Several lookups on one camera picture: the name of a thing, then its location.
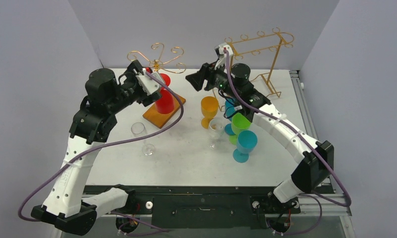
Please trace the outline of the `gold spiral rack wooden base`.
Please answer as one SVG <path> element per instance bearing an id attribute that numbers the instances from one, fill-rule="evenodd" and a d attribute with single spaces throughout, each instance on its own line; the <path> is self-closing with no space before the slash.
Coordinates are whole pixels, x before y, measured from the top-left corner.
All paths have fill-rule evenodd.
<path id="1" fill-rule="evenodd" d="M 170 85 L 171 78 L 167 73 L 181 74 L 186 71 L 185 64 L 179 62 L 176 64 L 177 71 L 165 69 L 165 65 L 168 63 L 177 60 L 181 56 L 184 55 L 184 49 L 178 46 L 173 47 L 170 51 L 176 56 L 168 61 L 162 61 L 162 55 L 165 51 L 165 46 L 162 43 L 154 43 L 151 46 L 152 50 L 160 49 L 161 52 L 157 59 L 148 59 L 142 52 L 140 51 L 130 51 L 127 54 L 127 59 L 130 61 L 134 61 L 138 56 L 141 56 L 149 63 L 149 72 L 157 72 L 164 80 L 166 86 Z M 150 122 L 152 125 L 161 129 L 163 126 L 174 116 L 174 114 L 180 109 L 180 106 L 183 105 L 186 100 L 183 97 L 179 97 L 181 102 L 178 102 L 176 98 L 171 94 L 167 89 L 160 89 L 161 98 L 157 100 L 144 114 L 143 118 Z"/>

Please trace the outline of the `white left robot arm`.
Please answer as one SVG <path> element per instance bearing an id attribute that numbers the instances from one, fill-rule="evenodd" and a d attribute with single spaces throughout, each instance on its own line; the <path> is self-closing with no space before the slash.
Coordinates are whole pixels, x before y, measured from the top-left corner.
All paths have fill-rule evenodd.
<path id="1" fill-rule="evenodd" d="M 86 199 L 82 195 L 94 161 L 117 123 L 116 114 L 133 103 L 154 103 L 161 98 L 163 85 L 165 81 L 159 73 L 137 60 L 120 78 L 109 68 L 90 73 L 85 83 L 87 94 L 69 129 L 59 173 L 48 197 L 32 209 L 32 218 L 62 232 L 83 236 L 99 217 L 116 209 L 123 213 L 135 209 L 134 190 L 125 185 L 115 185 Z"/>

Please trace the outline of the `red plastic goblet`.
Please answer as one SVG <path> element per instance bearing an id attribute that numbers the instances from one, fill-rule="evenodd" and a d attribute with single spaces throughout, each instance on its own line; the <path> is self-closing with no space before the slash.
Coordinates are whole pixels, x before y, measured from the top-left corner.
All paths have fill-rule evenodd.
<path id="1" fill-rule="evenodd" d="M 152 72 L 150 68 L 146 68 L 146 70 L 149 73 Z M 171 82 L 170 77 L 164 73 L 160 73 L 160 75 L 165 81 L 166 86 L 169 86 Z M 160 93 L 162 97 L 155 102 L 156 109 L 160 114 L 169 114 L 174 110 L 172 94 L 164 87 L 160 89 Z"/>

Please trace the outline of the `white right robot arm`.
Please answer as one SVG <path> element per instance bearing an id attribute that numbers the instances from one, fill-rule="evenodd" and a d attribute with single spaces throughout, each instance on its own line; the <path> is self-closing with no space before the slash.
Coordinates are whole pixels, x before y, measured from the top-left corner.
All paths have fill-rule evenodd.
<path id="1" fill-rule="evenodd" d="M 291 175 L 268 195 L 268 207 L 280 212 L 287 209 L 291 200 L 303 193 L 311 193 L 334 167 L 334 147 L 325 141 L 302 132 L 285 114 L 250 82 L 251 69 L 243 63 L 234 64 L 229 72 L 226 67 L 204 63 L 201 68 L 185 77 L 196 91 L 214 88 L 233 98 L 241 106 L 239 114 L 265 130 L 294 158 L 297 167 Z"/>

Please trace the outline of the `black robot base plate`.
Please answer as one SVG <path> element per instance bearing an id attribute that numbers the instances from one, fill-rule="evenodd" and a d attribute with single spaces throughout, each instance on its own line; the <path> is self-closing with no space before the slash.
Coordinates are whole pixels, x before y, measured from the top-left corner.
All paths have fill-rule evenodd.
<path id="1" fill-rule="evenodd" d="M 133 186 L 134 194 L 118 212 L 150 215 L 166 229 L 265 228 L 265 217 L 299 213 L 297 198 L 278 202 L 273 187 Z"/>

